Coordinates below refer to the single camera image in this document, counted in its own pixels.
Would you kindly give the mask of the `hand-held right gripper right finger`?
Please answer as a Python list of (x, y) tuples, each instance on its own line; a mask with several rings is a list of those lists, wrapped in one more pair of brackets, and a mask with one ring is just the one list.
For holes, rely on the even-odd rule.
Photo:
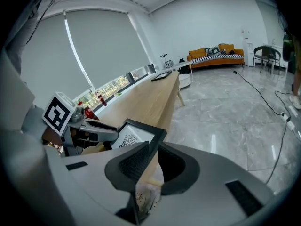
[(158, 160), (165, 182), (148, 226), (245, 225), (274, 196), (257, 177), (214, 153), (160, 143)]

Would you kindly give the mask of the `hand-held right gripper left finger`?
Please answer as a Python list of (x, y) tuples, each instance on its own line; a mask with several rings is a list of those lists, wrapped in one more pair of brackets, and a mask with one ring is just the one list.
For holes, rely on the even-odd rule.
[(135, 188), (149, 164), (148, 142), (72, 157), (50, 147), (46, 153), (74, 225), (140, 225)]

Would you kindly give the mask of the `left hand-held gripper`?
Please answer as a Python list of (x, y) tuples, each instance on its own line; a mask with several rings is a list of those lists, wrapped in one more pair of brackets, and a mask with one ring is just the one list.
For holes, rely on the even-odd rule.
[(80, 155), (95, 145), (94, 141), (114, 141), (115, 127), (86, 117), (84, 107), (71, 101), (63, 92), (55, 92), (43, 115), (49, 126), (43, 139), (63, 148), (65, 156)]

